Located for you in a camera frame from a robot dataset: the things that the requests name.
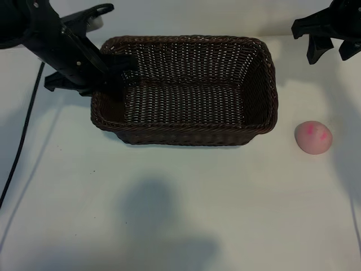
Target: wicker basket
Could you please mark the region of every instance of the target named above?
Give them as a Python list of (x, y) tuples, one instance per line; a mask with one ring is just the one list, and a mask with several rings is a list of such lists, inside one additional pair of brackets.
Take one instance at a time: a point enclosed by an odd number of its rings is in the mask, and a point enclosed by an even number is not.
[(95, 92), (91, 102), (93, 123), (126, 143), (244, 145), (277, 122), (275, 68), (258, 39), (125, 36), (101, 52), (138, 59), (122, 101)]

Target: white backdrop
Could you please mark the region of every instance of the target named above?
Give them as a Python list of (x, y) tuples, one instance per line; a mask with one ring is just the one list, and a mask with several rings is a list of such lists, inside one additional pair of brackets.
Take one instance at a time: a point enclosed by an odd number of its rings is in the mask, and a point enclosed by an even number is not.
[(291, 34), (293, 20), (328, 7), (331, 0), (51, 0), (60, 16), (113, 3), (93, 41), (121, 35)]

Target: basket rim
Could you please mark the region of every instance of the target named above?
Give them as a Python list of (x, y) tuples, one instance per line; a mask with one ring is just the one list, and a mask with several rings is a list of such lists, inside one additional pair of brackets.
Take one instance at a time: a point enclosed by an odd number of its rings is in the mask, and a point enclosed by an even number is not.
[(266, 66), (266, 76), (271, 82), (271, 88), (267, 89), (267, 97), (269, 99), (269, 107), (267, 119), (261, 124), (240, 125), (240, 124), (199, 124), (199, 123), (118, 123), (116, 121), (109, 121), (104, 118), (100, 110), (98, 110), (98, 103), (102, 94), (98, 91), (93, 93), (91, 99), (91, 120), (100, 129), (110, 132), (195, 132), (197, 133), (228, 133), (228, 132), (242, 132), (242, 133), (268, 133), (276, 125), (278, 118), (278, 94), (276, 91), (275, 80), (275, 66), (273, 64), (271, 54), (267, 45), (257, 39), (249, 37), (235, 37), (235, 36), (121, 36), (113, 37), (104, 43), (100, 52), (102, 54), (111, 53), (110, 50), (115, 43), (244, 43), (247, 45), (254, 44), (254, 47), (262, 54), (262, 64)]

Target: black cable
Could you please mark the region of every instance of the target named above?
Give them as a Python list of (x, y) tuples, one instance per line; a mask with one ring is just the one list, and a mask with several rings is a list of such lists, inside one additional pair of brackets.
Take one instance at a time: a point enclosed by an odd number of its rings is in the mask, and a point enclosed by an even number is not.
[(44, 62), (41, 63), (40, 69), (39, 69), (39, 72), (38, 72), (38, 76), (37, 76), (37, 78), (36, 78), (36, 82), (35, 82), (35, 85), (34, 85), (33, 94), (32, 94), (32, 97), (31, 97), (31, 99), (30, 99), (27, 116), (26, 116), (26, 118), (25, 118), (25, 123), (24, 123), (24, 127), (23, 127), (23, 132), (22, 132), (22, 134), (21, 134), (21, 139), (20, 139), (19, 147), (17, 148), (17, 153), (16, 153), (16, 156), (15, 156), (14, 163), (12, 164), (12, 167), (11, 167), (9, 176), (8, 176), (8, 178), (7, 178), (7, 181), (6, 181), (4, 190), (2, 191), (2, 194), (1, 194), (1, 198), (0, 198), (0, 209), (1, 209), (2, 203), (4, 202), (4, 198), (5, 198), (5, 196), (6, 196), (6, 192), (7, 192), (8, 188), (9, 188), (9, 186), (10, 186), (10, 182), (11, 182), (11, 180), (12, 180), (12, 176), (14, 175), (14, 172), (15, 172), (15, 169), (16, 169), (16, 166), (17, 166), (17, 163), (18, 163), (19, 158), (20, 158), (21, 151), (22, 151), (22, 149), (23, 149), (23, 145), (24, 145), (24, 141), (25, 141), (25, 136), (26, 136), (27, 130), (28, 130), (30, 115), (32, 114), (32, 109), (33, 109), (33, 106), (34, 106), (34, 101), (35, 101), (36, 93), (37, 93), (38, 88), (39, 88), (40, 78), (41, 78), (41, 74), (43, 73), (44, 66), (45, 66), (45, 63), (44, 63)]

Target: pink ball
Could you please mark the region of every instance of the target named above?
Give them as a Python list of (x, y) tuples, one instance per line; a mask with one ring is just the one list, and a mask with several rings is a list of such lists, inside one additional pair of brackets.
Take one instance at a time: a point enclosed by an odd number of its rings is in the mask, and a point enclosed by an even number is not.
[(318, 121), (307, 121), (296, 128), (296, 141), (308, 154), (323, 154), (332, 145), (332, 133)]

